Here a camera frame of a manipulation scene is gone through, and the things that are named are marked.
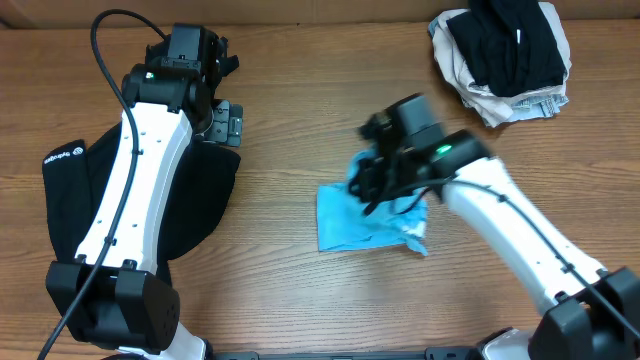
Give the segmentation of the light blue t-shirt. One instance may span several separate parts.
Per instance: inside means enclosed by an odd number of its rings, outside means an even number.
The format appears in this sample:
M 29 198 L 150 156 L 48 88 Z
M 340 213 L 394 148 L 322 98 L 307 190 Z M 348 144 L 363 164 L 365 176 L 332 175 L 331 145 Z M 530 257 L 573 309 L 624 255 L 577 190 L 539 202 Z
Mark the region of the light blue t-shirt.
M 368 216 L 364 214 L 366 205 L 348 193 L 348 181 L 356 175 L 358 162 L 373 155 L 371 149 L 358 152 L 348 165 L 345 181 L 318 187 L 318 250 L 341 252 L 405 245 L 426 256 L 428 205 L 417 198 L 417 190 L 407 197 L 381 203 Z

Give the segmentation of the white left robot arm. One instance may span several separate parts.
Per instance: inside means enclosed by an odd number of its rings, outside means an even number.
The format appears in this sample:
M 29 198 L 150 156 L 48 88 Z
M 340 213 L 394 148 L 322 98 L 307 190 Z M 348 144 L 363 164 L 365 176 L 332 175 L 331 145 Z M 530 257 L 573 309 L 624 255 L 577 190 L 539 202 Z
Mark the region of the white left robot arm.
M 122 126 L 104 198 L 74 261 L 53 263 L 46 278 L 59 330 L 125 357 L 212 357 L 210 344 L 181 324 L 177 291 L 157 276 L 159 230 L 192 138 L 241 143 L 237 107 L 214 99 L 238 64 L 225 38 L 177 24 L 114 86 Z

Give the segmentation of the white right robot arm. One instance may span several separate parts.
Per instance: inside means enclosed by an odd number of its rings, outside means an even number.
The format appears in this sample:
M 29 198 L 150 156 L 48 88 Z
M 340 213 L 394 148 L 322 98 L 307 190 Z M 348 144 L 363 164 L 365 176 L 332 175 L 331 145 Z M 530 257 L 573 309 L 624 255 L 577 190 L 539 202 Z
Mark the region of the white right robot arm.
M 364 212 L 433 191 L 501 257 L 541 316 L 533 331 L 508 327 L 474 346 L 429 348 L 426 358 L 638 358 L 638 276 L 607 270 L 569 241 L 471 132 L 445 134 L 416 93 L 373 114 L 359 133 L 375 151 L 348 185 Z

